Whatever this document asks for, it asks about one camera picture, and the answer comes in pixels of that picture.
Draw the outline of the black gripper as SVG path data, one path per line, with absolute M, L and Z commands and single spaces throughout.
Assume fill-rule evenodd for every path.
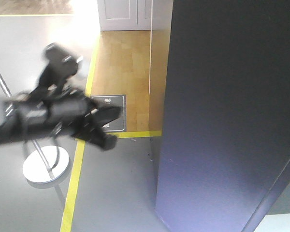
M 43 99 L 47 118 L 43 123 L 43 137 L 69 135 L 96 145 L 102 150 L 116 146 L 117 137 L 107 134 L 104 125 L 120 118 L 119 106 L 102 106 L 86 97 L 78 89 L 67 90 L 64 94 L 51 95 Z

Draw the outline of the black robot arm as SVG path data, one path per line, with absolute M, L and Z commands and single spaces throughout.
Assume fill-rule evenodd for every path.
M 62 46 L 49 44 L 44 55 L 48 64 L 33 91 L 0 97 L 0 145 L 68 135 L 103 150 L 114 148 L 117 137 L 103 127 L 120 118 L 122 107 L 97 101 L 68 84 L 79 63 Z

